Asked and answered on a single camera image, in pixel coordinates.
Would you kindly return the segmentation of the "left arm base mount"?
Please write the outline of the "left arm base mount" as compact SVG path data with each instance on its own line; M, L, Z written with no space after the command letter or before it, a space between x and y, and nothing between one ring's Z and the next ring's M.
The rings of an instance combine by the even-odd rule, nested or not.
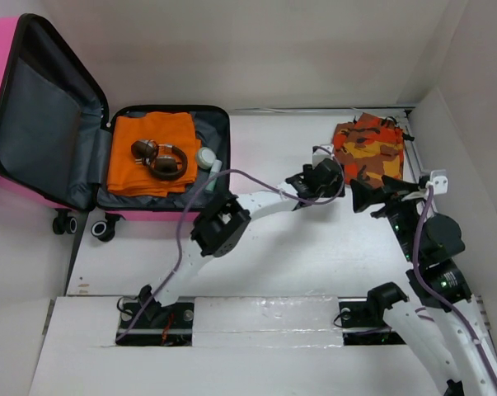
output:
M120 321L115 335L119 347L191 347L193 344L193 324L195 302L182 301L162 309L152 321L144 314L121 339L139 311L138 302L125 299L120 302Z

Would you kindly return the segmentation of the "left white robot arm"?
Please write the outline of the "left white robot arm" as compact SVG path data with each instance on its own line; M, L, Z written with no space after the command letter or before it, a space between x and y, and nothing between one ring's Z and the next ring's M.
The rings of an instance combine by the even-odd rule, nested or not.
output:
M138 292L139 311L132 324L141 318L150 327L163 325L168 306L177 302L185 283L205 264L230 253L251 222L280 212L329 204L345 187L344 167L334 158L324 158L316 165L307 164L302 172L277 186L237 169L221 171L211 180L232 174L241 175L263 189L239 196L230 191L215 196L194 220L186 243L181 241L181 223L177 224L176 264L165 278L145 285Z

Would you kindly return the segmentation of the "brown over-ear headphones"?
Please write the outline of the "brown over-ear headphones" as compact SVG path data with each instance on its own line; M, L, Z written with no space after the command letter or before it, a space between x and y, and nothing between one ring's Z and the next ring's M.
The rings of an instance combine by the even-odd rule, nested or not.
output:
M158 180L171 182L182 178L188 168L185 152L173 144L158 144L151 139L140 139L131 145L136 163L147 168Z

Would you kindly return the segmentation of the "orange cloth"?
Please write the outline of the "orange cloth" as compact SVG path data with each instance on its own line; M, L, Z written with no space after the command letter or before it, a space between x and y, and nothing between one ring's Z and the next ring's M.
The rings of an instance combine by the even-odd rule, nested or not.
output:
M153 177L144 165L135 162L132 154L132 144L140 139L181 149L188 159L185 175L175 181ZM170 193L183 193L197 179L199 167L195 155L200 148L193 117L187 112L154 111L140 117L119 116L113 133L108 191L117 196L166 197Z

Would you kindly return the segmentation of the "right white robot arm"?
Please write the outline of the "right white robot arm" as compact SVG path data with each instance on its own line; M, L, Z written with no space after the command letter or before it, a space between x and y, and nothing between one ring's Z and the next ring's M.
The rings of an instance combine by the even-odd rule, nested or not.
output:
M379 205L374 219L388 220L406 260L419 300L393 282L371 289L365 301L340 306L344 328L385 326L394 331L428 371L442 395L497 395L497 357L476 297L453 258L466 248L458 223L430 214L434 197L448 191L443 171L410 183L383 177L373 189L353 180L353 210Z

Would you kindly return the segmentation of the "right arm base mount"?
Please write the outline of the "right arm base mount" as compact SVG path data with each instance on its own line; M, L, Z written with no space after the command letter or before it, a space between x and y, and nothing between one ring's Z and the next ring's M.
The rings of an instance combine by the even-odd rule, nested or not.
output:
M342 331L345 347L405 345L401 336L369 311L365 299L343 299L333 325Z

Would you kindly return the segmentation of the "orange camouflage shorts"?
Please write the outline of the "orange camouflage shorts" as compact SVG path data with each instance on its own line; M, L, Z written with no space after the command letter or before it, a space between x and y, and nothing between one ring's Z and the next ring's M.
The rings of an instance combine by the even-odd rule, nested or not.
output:
M338 124L332 138L336 159L344 167L345 183L383 186L384 176L403 178L405 143L413 138L393 117L363 113L358 119Z

